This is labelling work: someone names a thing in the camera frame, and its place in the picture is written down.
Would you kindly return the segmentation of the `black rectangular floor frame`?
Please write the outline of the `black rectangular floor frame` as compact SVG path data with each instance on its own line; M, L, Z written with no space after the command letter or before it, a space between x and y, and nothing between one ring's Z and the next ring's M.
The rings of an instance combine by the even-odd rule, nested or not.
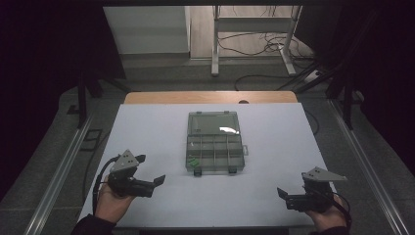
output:
M80 151L93 152L98 148L101 140L103 130L102 129L89 129L83 138Z

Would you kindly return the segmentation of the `white power strip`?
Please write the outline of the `white power strip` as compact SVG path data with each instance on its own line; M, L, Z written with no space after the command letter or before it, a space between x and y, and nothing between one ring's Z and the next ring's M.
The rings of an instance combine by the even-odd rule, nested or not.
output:
M312 73L310 73L305 79L304 82L305 83L309 83L311 81L313 81L314 79L316 79L319 75L321 75L321 71L320 70L314 70Z

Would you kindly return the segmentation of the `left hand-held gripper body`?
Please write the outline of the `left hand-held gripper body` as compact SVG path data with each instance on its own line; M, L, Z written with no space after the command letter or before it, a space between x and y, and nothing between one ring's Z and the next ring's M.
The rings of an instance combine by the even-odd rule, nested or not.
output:
M110 169L108 185L119 196L151 198L155 185L153 182L138 180L134 177L139 163L135 156L126 150Z

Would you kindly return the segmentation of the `clear grey compartment box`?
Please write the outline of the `clear grey compartment box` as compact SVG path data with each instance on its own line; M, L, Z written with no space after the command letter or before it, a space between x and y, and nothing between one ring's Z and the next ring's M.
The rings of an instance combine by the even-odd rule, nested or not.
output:
M200 165L191 167L196 159ZM245 151L238 114L231 111L188 115L186 168L195 176L236 174L245 168Z

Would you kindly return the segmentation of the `person's right hand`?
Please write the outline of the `person's right hand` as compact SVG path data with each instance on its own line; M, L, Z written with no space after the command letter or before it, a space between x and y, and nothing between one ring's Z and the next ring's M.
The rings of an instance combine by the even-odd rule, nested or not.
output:
M336 207L330 207L323 213L307 211L306 214L312 219L316 232L324 231L336 226L344 226L347 228L346 217Z

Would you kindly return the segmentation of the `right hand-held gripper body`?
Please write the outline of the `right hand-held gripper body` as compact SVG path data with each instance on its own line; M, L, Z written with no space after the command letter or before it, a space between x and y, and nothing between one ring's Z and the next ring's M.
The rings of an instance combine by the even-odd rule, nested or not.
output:
M301 177L305 193L303 195L286 193L285 202L288 210L325 212L333 205L334 191L330 183L347 181L345 176L317 166L308 172L303 172Z

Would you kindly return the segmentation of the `dark metal stand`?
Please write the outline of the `dark metal stand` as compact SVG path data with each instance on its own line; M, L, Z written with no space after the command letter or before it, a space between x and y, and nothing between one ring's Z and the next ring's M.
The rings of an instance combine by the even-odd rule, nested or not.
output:
M295 65L292 62L283 62L283 64L287 70L288 77L292 79L291 82L294 82L296 79L305 78L307 75L311 74L313 71L319 68L319 65L316 62L311 63L300 71L296 71ZM294 88L293 91L296 94L303 93L316 86L317 84L328 80L329 78L332 78L332 82L325 91L326 97L328 99L337 99L340 94L343 94L343 121L350 130L353 130L351 123L351 106L353 104L353 78L348 72L348 68L346 67L345 63L340 63L334 66L332 69L324 71L322 74L318 75L307 84L302 85L299 88Z
M78 92L78 128L81 128L87 120L87 103L86 103L86 91L95 97L100 98L103 95L103 88L99 83L102 79L108 84L118 88L124 93L129 93L132 89L115 78L98 69L89 69L82 71L77 79L77 92Z

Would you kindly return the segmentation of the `white metal desk frame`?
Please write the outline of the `white metal desk frame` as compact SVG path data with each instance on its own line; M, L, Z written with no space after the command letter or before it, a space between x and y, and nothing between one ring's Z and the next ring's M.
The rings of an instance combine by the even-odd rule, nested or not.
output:
M266 33L276 32L285 33L286 39L283 46L279 46L279 52L288 72L294 75L296 70L292 59L289 56L291 40L297 26L301 6L294 6L293 12L289 17L220 17L219 7L213 7L213 44L211 53L211 74L219 74L219 45L218 36L220 32L254 32Z

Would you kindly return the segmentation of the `wooden table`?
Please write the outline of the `wooden table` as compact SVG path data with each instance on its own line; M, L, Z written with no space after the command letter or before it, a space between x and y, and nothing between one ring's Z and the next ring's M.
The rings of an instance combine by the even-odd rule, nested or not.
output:
M268 104L296 103L292 91L130 92L125 104Z

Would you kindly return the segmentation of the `white board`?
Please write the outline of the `white board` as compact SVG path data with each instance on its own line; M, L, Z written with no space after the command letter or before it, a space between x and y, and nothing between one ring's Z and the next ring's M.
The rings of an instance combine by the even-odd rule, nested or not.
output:
M196 177L185 167L188 115L234 111L248 148L245 168L235 174ZM303 191L302 174L325 165L299 103L219 105L122 105L105 148L109 160L125 150L143 154L136 176L163 185L138 198L121 227L211 228L307 226L277 191Z

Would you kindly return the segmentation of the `white cabinet panel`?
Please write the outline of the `white cabinet panel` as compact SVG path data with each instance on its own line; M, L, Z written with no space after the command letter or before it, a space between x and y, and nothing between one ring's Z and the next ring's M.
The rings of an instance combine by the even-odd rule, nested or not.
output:
M119 54L190 52L189 8L104 7Z

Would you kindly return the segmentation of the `aluminium rail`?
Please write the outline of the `aluminium rail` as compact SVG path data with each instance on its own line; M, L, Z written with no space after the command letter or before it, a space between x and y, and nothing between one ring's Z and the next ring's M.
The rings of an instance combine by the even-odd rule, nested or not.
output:
M397 209L397 206L392 201L391 195L387 192L374 167L371 165L354 131L351 130L344 121L340 106L333 100L328 100L327 103L361 168L371 191L377 199L380 208L393 231L393 234L410 235L408 227L406 226L400 211Z
M35 209L23 235L41 235L41 232L52 212L52 209L63 188L71 166L80 149L81 143L91 125L94 115L86 118L85 122L75 131L63 158L55 170L37 208Z

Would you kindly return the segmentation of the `person's left hand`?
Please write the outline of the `person's left hand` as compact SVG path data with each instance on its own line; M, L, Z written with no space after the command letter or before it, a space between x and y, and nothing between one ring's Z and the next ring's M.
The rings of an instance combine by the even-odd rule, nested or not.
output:
M99 190L94 215L108 222L118 223L126 214L133 200L133 196L120 197L107 183L104 183Z

